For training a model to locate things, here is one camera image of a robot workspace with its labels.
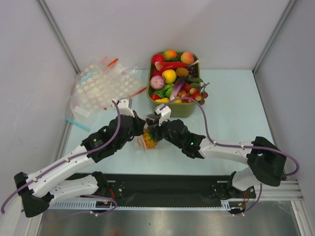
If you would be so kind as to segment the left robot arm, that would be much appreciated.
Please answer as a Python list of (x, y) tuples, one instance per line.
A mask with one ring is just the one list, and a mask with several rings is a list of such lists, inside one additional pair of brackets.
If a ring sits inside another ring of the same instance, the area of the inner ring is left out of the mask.
[(65, 199), (83, 195), (106, 195), (108, 181), (101, 172), (93, 172), (75, 180), (68, 178), (78, 170), (113, 155), (134, 137), (141, 136), (145, 123), (137, 115), (119, 115), (55, 163), (33, 174), (16, 174), (14, 181), (22, 198), (25, 216), (35, 217), (50, 205)]

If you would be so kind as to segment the toy lychee cluster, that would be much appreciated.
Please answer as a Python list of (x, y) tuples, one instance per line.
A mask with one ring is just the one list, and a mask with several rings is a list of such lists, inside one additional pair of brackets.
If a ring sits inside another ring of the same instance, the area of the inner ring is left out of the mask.
[(185, 85), (179, 91), (177, 98), (189, 97), (196, 100), (200, 105), (205, 103), (205, 99), (208, 97), (206, 91), (207, 85), (201, 78), (188, 78)]

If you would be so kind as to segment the dark purple toy plum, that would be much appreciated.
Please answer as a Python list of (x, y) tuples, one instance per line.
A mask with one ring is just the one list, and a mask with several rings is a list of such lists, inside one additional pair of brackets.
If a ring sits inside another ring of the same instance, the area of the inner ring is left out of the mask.
[(152, 118), (152, 117), (146, 117), (146, 124), (148, 126), (153, 126), (156, 123), (156, 118)]

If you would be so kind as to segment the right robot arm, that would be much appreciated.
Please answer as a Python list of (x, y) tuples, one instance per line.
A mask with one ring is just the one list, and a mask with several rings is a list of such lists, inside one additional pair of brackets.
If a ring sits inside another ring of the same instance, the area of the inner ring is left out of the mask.
[(246, 168), (233, 172), (227, 183), (232, 197), (239, 197), (256, 184), (278, 187), (281, 183), (286, 157), (264, 137), (257, 136), (252, 142), (223, 143), (190, 132), (180, 119), (160, 122), (150, 114), (146, 123), (154, 141), (166, 140), (192, 159), (218, 158), (245, 164)]

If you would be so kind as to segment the clear dotted zip bag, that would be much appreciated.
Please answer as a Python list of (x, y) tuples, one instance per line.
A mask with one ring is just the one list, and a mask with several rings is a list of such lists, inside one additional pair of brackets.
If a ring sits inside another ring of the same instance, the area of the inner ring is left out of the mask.
[(136, 137), (136, 140), (134, 141), (135, 146), (137, 148), (142, 149), (144, 152), (154, 149), (160, 150), (170, 148), (171, 144), (169, 142), (167, 142), (164, 139), (156, 141), (153, 138), (153, 135), (148, 130), (149, 126), (154, 124), (155, 120), (157, 119), (157, 116), (151, 113), (144, 115), (142, 119), (146, 122), (146, 124), (144, 125), (144, 134)]

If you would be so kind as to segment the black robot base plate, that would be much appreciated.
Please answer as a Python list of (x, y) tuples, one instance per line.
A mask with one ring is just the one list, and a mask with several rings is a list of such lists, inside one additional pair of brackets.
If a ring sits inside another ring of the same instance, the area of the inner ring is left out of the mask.
[(127, 203), (136, 200), (183, 201), (255, 199), (253, 186), (242, 192), (229, 191), (229, 176), (123, 175), (93, 172), (101, 182), (97, 195)]

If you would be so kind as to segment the toy pineapple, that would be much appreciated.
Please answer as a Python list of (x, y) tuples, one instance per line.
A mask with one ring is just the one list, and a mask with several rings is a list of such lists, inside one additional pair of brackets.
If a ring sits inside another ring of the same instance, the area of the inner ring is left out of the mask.
[(148, 129), (144, 129), (144, 134), (142, 135), (144, 145), (146, 150), (154, 149), (158, 142), (154, 139), (153, 135)]

